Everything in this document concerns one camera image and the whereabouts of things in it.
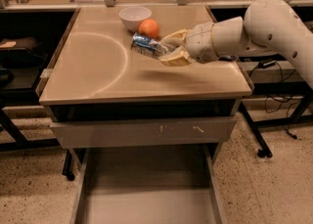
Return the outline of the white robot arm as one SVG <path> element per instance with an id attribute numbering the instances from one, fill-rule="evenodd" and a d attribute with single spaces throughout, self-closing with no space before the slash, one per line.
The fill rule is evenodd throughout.
<path id="1" fill-rule="evenodd" d="M 279 54 L 313 87 L 313 33 L 283 0 L 256 0 L 242 17 L 182 29 L 161 44 L 168 52 L 159 60 L 170 67 L 206 64 L 228 55 Z"/>

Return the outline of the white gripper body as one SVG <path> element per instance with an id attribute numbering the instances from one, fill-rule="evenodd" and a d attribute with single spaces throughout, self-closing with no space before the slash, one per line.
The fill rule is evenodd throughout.
<path id="1" fill-rule="evenodd" d="M 213 26 L 213 22 L 201 23 L 187 33 L 185 48 L 190 56 L 199 63 L 205 64 L 217 60 L 212 43 Z"/>

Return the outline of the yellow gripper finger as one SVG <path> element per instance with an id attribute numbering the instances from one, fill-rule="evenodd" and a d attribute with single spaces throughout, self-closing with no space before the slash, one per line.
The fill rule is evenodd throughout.
<path id="1" fill-rule="evenodd" d="M 162 64 L 168 67 L 184 67 L 192 63 L 193 59 L 188 51 L 180 46 L 173 52 L 158 58 Z"/>
<path id="2" fill-rule="evenodd" d="M 171 34 L 166 35 L 161 39 L 162 44 L 179 47 L 185 45 L 186 36 L 188 34 L 187 29 L 181 29 Z"/>

